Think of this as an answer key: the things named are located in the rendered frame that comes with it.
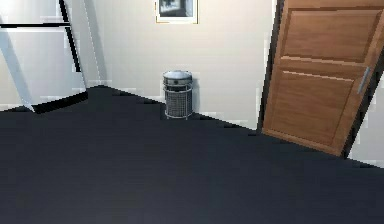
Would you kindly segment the framed wall picture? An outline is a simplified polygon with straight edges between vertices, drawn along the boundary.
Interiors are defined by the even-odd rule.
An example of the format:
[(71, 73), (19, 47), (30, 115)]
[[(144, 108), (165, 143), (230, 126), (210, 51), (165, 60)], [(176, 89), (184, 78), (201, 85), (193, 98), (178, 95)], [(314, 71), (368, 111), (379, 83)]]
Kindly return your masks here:
[(155, 0), (158, 24), (197, 24), (199, 0)]

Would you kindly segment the brown wooden room door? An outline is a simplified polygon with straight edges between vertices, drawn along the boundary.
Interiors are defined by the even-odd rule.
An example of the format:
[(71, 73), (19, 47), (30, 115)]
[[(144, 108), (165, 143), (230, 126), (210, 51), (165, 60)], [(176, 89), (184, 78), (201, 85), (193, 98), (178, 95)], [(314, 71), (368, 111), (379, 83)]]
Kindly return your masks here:
[(383, 50), (384, 0), (285, 0), (262, 132), (345, 156)]

